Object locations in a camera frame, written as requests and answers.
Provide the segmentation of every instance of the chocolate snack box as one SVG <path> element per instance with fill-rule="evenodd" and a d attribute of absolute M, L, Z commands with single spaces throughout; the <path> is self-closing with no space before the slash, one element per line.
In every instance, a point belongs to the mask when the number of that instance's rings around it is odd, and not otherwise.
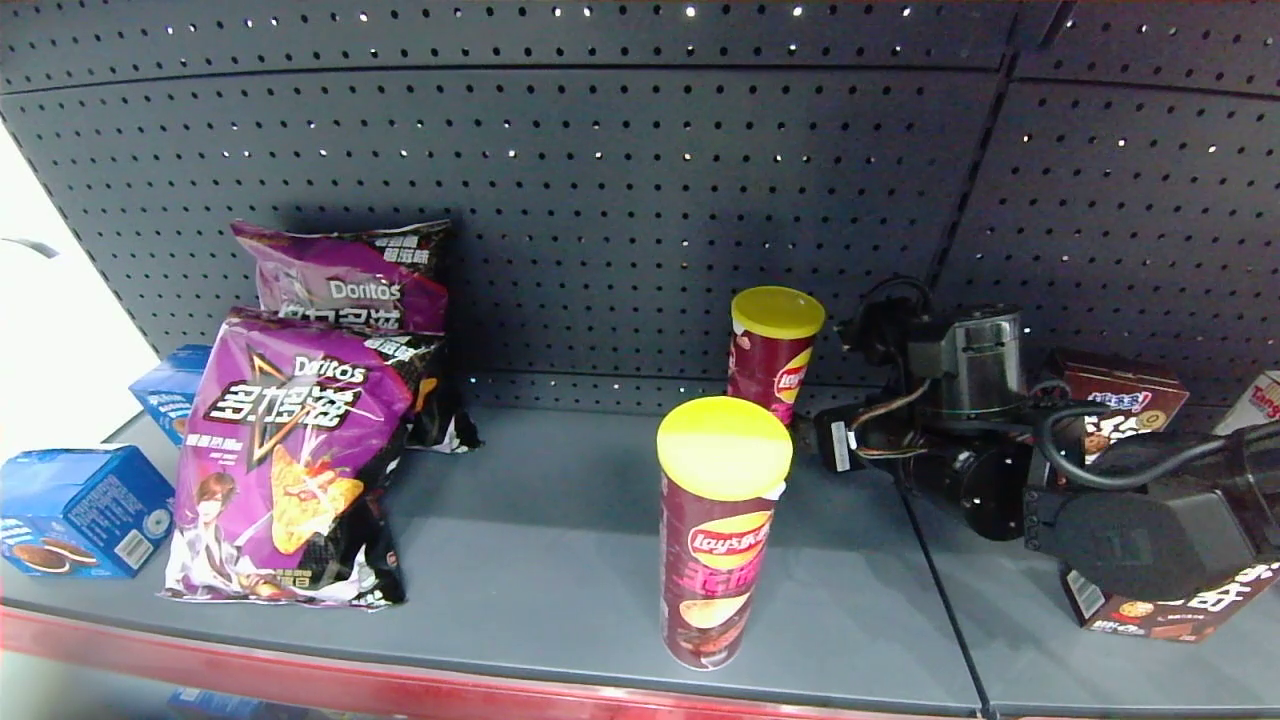
<path fill-rule="evenodd" d="M 132 578 L 173 527 L 173 486 L 132 445 L 23 452 L 0 487 L 0 553 L 28 575 Z"/>
<path fill-rule="evenodd" d="M 1226 436 L 1240 428 L 1272 420 L 1280 420 L 1280 370 L 1262 373 L 1249 383 L 1222 421 L 1213 428 L 1213 434 Z"/>
<path fill-rule="evenodd" d="M 1117 355 L 1055 348 L 1046 370 L 1071 388 L 1074 400 L 1093 400 L 1112 407 L 1084 420 L 1084 462 L 1112 442 L 1162 430 L 1187 401 L 1187 388 L 1167 368 Z"/>
<path fill-rule="evenodd" d="M 1107 594 L 1062 566 L 1062 587 L 1080 626 L 1100 633 L 1198 643 L 1262 594 L 1280 574 L 1280 562 L 1245 568 L 1230 583 L 1171 602 L 1143 602 Z"/>
<path fill-rule="evenodd" d="M 187 434 L 187 415 L 191 414 L 211 350 L 207 345 L 184 345 L 129 386 L 129 392 L 138 398 L 147 415 L 179 447 Z"/>

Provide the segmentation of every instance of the barcode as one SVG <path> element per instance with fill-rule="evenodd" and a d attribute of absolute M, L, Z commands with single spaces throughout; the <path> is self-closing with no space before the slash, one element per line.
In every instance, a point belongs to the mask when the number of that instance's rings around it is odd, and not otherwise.
<path fill-rule="evenodd" d="M 142 533 L 137 530 L 129 530 L 129 534 L 124 536 L 120 544 L 115 546 L 115 553 L 120 556 L 129 564 L 129 568 L 137 570 L 146 562 L 147 557 L 151 556 L 151 551 L 155 550 L 147 538 L 142 537 Z"/>
<path fill-rule="evenodd" d="M 1071 570 L 1066 574 L 1066 584 L 1071 588 L 1071 594 L 1075 597 L 1075 605 L 1080 609 L 1080 614 L 1088 620 L 1094 612 L 1102 607 L 1106 598 L 1102 596 L 1102 589 L 1094 585 L 1084 575 Z"/>
<path fill-rule="evenodd" d="M 831 447 L 836 452 L 836 471 L 844 473 L 849 469 L 849 432 L 844 423 L 831 424 Z"/>

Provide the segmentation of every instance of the red shelf edge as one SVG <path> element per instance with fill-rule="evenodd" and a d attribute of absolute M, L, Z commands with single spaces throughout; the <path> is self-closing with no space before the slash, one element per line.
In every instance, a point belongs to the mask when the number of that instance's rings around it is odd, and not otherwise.
<path fill-rule="evenodd" d="M 0 648 L 288 705 L 433 720 L 924 717 L 353 662 L 123 630 L 5 606 L 0 606 Z"/>

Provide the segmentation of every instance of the white wall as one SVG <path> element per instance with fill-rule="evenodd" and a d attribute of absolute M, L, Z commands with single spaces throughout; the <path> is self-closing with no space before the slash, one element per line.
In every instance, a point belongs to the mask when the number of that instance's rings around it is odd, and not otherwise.
<path fill-rule="evenodd" d="M 155 352 L 90 264 L 8 133 L 0 133 L 0 461 L 104 439 L 133 416 L 128 384 Z"/>

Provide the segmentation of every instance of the store shelf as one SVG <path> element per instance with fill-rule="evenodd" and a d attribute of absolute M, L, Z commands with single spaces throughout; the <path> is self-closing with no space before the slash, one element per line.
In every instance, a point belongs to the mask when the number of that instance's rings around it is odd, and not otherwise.
<path fill-rule="evenodd" d="M 412 455 L 389 497 L 410 602 L 376 614 L 163 600 L 131 582 L 3 568 L 20 611 L 195 642 L 392 666 L 867 711 L 979 701 L 905 509 L 874 475 L 797 461 L 741 655 L 676 664 L 658 635 L 658 418 L 480 409 L 488 446 Z M 119 437 L 166 473 L 148 421 Z"/>
<path fill-rule="evenodd" d="M 1199 644 L 1083 630 L 1057 564 L 995 543 L 914 501 L 978 675 L 1001 716 L 1274 717 L 1280 594 L 1253 600 Z"/>

